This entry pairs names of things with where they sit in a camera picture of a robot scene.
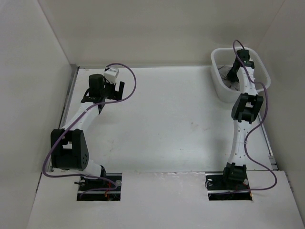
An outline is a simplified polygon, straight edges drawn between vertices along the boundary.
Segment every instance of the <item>purple cable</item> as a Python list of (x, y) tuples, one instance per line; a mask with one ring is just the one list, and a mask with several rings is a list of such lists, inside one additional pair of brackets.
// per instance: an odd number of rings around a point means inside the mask
[(245, 142), (245, 144), (244, 144), (244, 151), (245, 151), (247, 157), (248, 157), (251, 161), (253, 161), (254, 163), (256, 163), (256, 164), (258, 164), (258, 165), (260, 165), (260, 166), (262, 166), (262, 167), (264, 167), (264, 168), (267, 169), (269, 172), (271, 172), (272, 175), (274, 176), (274, 181), (275, 181), (275, 182), (274, 182), (273, 185), (271, 185), (271, 186), (269, 186), (269, 187), (265, 187), (265, 188), (250, 188), (250, 189), (237, 190), (237, 191), (232, 191), (232, 192), (219, 193), (219, 194), (222, 194), (222, 195), (223, 195), (223, 194), (234, 194), (234, 193), (239, 193), (239, 192), (244, 192), (244, 191), (265, 191), (265, 190), (272, 189), (272, 188), (275, 187), (276, 184), (277, 184), (277, 177), (276, 177), (275, 173), (274, 173), (271, 169), (269, 169), (267, 166), (264, 166), (263, 164), (261, 164), (261, 163), (255, 161), (254, 159), (252, 159), (252, 158), (249, 156), (249, 153), (248, 153), (248, 150), (247, 150), (247, 144), (246, 144), (246, 142), (247, 142), (247, 140), (248, 140), (249, 135), (250, 135), (254, 130), (256, 130), (257, 128), (259, 128), (261, 125), (263, 125), (263, 123), (264, 123), (264, 121), (265, 121), (265, 119), (266, 119), (266, 117), (267, 117), (268, 107), (269, 107), (269, 98), (268, 98), (268, 92), (267, 92), (266, 86), (265, 86), (262, 82), (254, 82), (254, 81), (250, 78), (249, 72), (247, 71), (247, 68), (246, 68), (246, 66), (244, 65), (244, 62), (239, 58), (239, 56), (238, 56), (238, 54), (237, 54), (237, 52), (236, 52), (236, 50), (235, 50), (235, 42), (238, 42), (238, 43), (242, 46), (243, 49), (244, 49), (244, 46), (243, 46), (243, 44), (242, 44), (239, 40), (235, 40), (235, 41), (233, 42), (233, 50), (234, 50), (234, 53), (235, 53), (235, 55), (236, 55), (238, 61), (240, 62), (240, 64), (241, 64), (242, 67), (244, 68), (244, 70), (245, 70), (245, 72), (246, 72), (246, 74), (247, 74), (247, 77), (248, 77), (249, 81), (250, 81), (251, 83), (254, 83), (254, 84), (260, 84), (260, 85), (263, 87), (263, 89), (264, 89), (265, 98), (266, 98), (266, 108), (265, 108), (264, 116), (263, 116), (261, 122), (260, 122), (256, 127), (254, 127), (251, 131), (249, 131), (249, 133), (246, 135), (246, 138), (244, 139), (244, 142)]
[(62, 140), (62, 138), (65, 136), (65, 134), (86, 114), (87, 111), (89, 111), (91, 108), (95, 107), (95, 106), (98, 106), (98, 105), (105, 105), (105, 104), (116, 104), (116, 103), (120, 103), (120, 102), (123, 102), (127, 99), (129, 99), (133, 93), (135, 92), (135, 89), (137, 87), (137, 79), (135, 77), (135, 74), (134, 72), (130, 69), (130, 67), (128, 67), (127, 65), (125, 64), (122, 64), (122, 63), (111, 63), (111, 64), (108, 64), (106, 66), (106, 68), (110, 67), (110, 66), (113, 66), (113, 65), (120, 65), (120, 66), (123, 66), (125, 68), (127, 68), (132, 76), (133, 76), (133, 79), (134, 79), (134, 87), (133, 87), (133, 90), (132, 92), (130, 93), (129, 96), (127, 96), (126, 98), (124, 99), (121, 99), (121, 100), (118, 100), (118, 101), (109, 101), (109, 102), (101, 102), (101, 103), (97, 103), (97, 104), (93, 104), (91, 106), (89, 106), (86, 111), (84, 111), (63, 133), (62, 135), (57, 139), (57, 141), (55, 142), (55, 144), (52, 146), (52, 148), (50, 149), (50, 151), (48, 152), (47, 156), (46, 156), (46, 159), (44, 160), (43, 162), (43, 165), (42, 165), (42, 173), (46, 176), (46, 177), (51, 177), (51, 178), (59, 178), (59, 177), (89, 177), (89, 178), (94, 178), (94, 179), (100, 179), (100, 180), (105, 180), (111, 184), (113, 184), (115, 187), (105, 187), (105, 188), (95, 188), (95, 189), (89, 189), (87, 191), (84, 191), (80, 197), (82, 197), (83, 194), (85, 194), (86, 192), (89, 192), (89, 191), (98, 191), (98, 190), (115, 190), (118, 185), (113, 182), (112, 180), (109, 180), (107, 178), (104, 178), (104, 177), (96, 177), (96, 176), (91, 176), (91, 175), (85, 175), (85, 174), (68, 174), (68, 175), (58, 175), (58, 176), (55, 176), (55, 175), (50, 175), (46, 172), (46, 165), (48, 163), (48, 160), (51, 156), (51, 154), (53, 153), (54, 149), (56, 148), (56, 146), (59, 144), (59, 142)]

